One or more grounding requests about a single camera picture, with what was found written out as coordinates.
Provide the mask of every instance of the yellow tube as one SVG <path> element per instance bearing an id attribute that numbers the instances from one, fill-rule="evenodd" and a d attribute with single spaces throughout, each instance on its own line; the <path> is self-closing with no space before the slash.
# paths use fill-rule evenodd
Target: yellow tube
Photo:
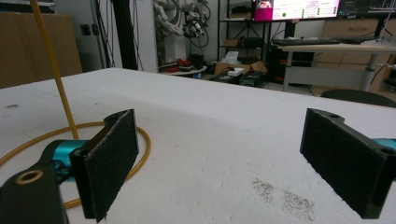
<path id="1" fill-rule="evenodd" d="M 88 127 L 93 127 L 93 126 L 102 126 L 104 125 L 104 123 L 102 121 L 98 121 L 98 122 L 90 122 L 90 123 L 82 123 L 82 124 L 78 124 L 76 127 L 77 128 L 88 128 Z M 11 158 L 13 158 L 14 156 L 16 156 L 18 153 L 24 151 L 26 148 L 31 147 L 32 145 L 39 143 L 45 139 L 51 138 L 57 134 L 60 133 L 66 133 L 70 131 L 70 127 L 66 127 L 66 128 L 62 128 L 62 129 L 58 129 L 56 131 L 50 132 L 50 133 L 46 133 L 43 134 L 41 136 L 38 136 L 35 139 L 30 140 L 27 143 L 22 144 L 19 147 L 16 147 L 15 149 L 13 149 L 12 151 L 10 151 L 6 156 L 4 156 L 3 158 L 0 159 L 0 167 L 2 165 L 4 165 L 7 161 L 9 161 Z M 129 172 L 129 174 L 127 175 L 125 181 L 127 181 L 128 179 L 130 179 L 134 174 L 136 174 L 140 168 L 142 168 L 142 166 L 145 164 L 145 162 L 147 161 L 147 159 L 149 158 L 149 153 L 151 151 L 151 139 L 149 138 L 149 135 L 141 128 L 137 127 L 137 131 L 143 135 L 143 137 L 145 138 L 146 141 L 146 151 L 145 154 L 143 155 L 142 159 L 136 164 L 136 166 L 134 166 L 134 168 L 131 169 L 131 171 Z M 64 203 L 64 207 L 66 209 L 69 208 L 74 208 L 81 205 L 81 200 L 80 199 L 75 199 L 69 202 Z"/>
<path id="2" fill-rule="evenodd" d="M 44 45 L 46 47 L 47 53 L 49 55 L 49 61 L 52 67 L 53 75 L 55 78 L 56 86 L 58 87 L 58 92 L 61 95 L 62 104 L 64 105 L 64 112 L 66 113 L 67 121 L 69 122 L 70 130 L 72 132 L 73 138 L 78 139 L 78 132 L 73 120 L 73 115 L 70 110 L 69 103 L 67 102 L 66 93 L 64 91 L 64 84 L 61 79 L 61 72 L 59 71 L 58 64 L 56 62 L 55 53 L 53 52 L 52 45 L 50 43 L 50 37 L 47 33 L 46 26 L 44 24 L 43 18 L 41 17 L 40 8 L 38 7 L 36 0 L 30 0 L 30 5 L 32 6 L 33 13 L 35 15 L 35 22 L 38 26 L 38 31 L 41 34 Z"/>

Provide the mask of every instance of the yellow cable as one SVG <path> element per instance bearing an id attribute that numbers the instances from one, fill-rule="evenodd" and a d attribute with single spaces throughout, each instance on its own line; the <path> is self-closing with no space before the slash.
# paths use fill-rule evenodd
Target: yellow cable
<path id="1" fill-rule="evenodd" d="M 55 53 L 50 43 L 50 37 L 46 30 L 43 17 L 41 16 L 40 8 L 38 7 L 36 0 L 30 0 L 30 5 L 32 6 L 33 14 L 35 15 L 35 23 L 37 23 L 38 31 L 40 32 L 41 38 L 44 42 L 44 46 L 46 47 L 47 53 L 49 55 L 49 62 L 52 67 L 53 76 L 55 78 L 56 86 L 58 87 L 58 92 L 61 96 L 62 104 L 64 105 L 64 113 L 66 114 L 67 121 L 69 122 L 70 130 L 72 132 L 73 138 L 78 139 L 77 127 L 73 120 L 73 115 L 70 110 L 69 103 L 67 102 L 66 92 L 64 91 L 64 84 L 62 83 L 61 79 L 61 72 L 59 71 L 59 67 L 56 62 Z"/>
<path id="2" fill-rule="evenodd" d="M 81 129 L 81 128 L 88 128 L 88 127 L 94 127 L 94 126 L 102 126 L 104 125 L 104 123 L 102 121 L 98 121 L 98 122 L 90 122 L 90 123 L 82 123 L 82 124 L 78 124 L 76 125 L 76 128 Z M 140 168 L 142 168 L 142 166 L 145 164 L 145 162 L 147 161 L 147 159 L 149 158 L 149 153 L 151 151 L 151 139 L 149 138 L 149 135 L 141 128 L 136 127 L 137 131 L 143 135 L 143 137 L 146 140 L 146 151 L 145 154 L 143 155 L 142 159 L 137 163 L 137 165 L 132 168 L 132 170 L 129 172 L 129 174 L 127 175 L 125 181 L 127 181 L 128 179 L 130 179 L 133 175 L 135 175 Z M 55 135 L 58 135 L 60 133 L 66 133 L 70 131 L 70 127 L 66 127 L 66 128 L 62 128 L 62 129 L 58 129 L 56 131 L 50 132 L 50 133 L 45 133 L 41 136 L 38 136 L 35 139 L 30 140 L 27 143 L 22 144 L 19 147 L 16 147 L 15 149 L 13 149 L 12 151 L 10 151 L 6 156 L 4 156 L 3 158 L 0 159 L 0 167 L 2 165 L 4 165 L 7 161 L 9 161 L 11 158 L 13 158 L 14 156 L 18 155 L 20 152 L 24 151 L 26 148 L 31 147 L 32 145 L 39 143 L 45 139 L 51 138 Z M 81 205 L 81 200 L 80 199 L 75 199 L 69 202 L 64 203 L 64 207 L 66 209 L 69 208 L 74 208 L 76 206 Z"/>

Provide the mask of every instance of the monitor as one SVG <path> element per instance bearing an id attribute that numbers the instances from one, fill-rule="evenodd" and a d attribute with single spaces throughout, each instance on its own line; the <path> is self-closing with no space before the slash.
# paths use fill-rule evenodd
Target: monitor
<path id="1" fill-rule="evenodd" d="M 340 0 L 251 0 L 253 21 L 337 18 Z"/>
<path id="2" fill-rule="evenodd" d="M 341 0 L 338 10 L 338 18 L 361 19 L 361 18 L 387 18 L 389 13 L 392 18 L 396 17 L 394 0 Z"/>

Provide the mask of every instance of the cardboard box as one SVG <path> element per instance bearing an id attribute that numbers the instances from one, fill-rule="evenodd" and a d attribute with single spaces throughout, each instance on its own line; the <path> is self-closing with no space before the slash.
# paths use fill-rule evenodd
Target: cardboard box
<path id="1" fill-rule="evenodd" d="M 222 62 L 216 63 L 215 75 L 228 71 L 227 67 L 243 68 L 244 74 L 250 70 L 263 72 L 263 73 L 267 72 L 267 68 L 265 67 L 265 64 L 262 61 L 260 61 L 260 59 L 256 56 L 238 57 L 238 61 L 240 61 L 241 64 L 222 63 Z"/>
<path id="2" fill-rule="evenodd" d="M 62 77 L 82 73 L 71 18 L 42 14 Z M 0 89 L 53 78 L 32 13 L 0 12 Z"/>
<path id="3" fill-rule="evenodd" d="M 226 40 L 224 40 L 224 46 L 226 46 L 226 47 L 240 47 L 240 46 L 242 46 L 242 40 L 226 39 Z"/>
<path id="4" fill-rule="evenodd" d="M 245 18 L 251 21 L 251 12 L 231 13 L 231 18 Z"/>

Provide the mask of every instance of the computer screen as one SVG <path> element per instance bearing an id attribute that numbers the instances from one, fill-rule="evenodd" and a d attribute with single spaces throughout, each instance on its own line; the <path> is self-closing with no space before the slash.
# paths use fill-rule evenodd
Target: computer screen
<path id="1" fill-rule="evenodd" d="M 336 18 L 340 0 L 251 0 L 254 21 Z"/>
<path id="2" fill-rule="evenodd" d="M 386 18 L 396 17 L 393 0 L 341 0 L 338 18 Z"/>

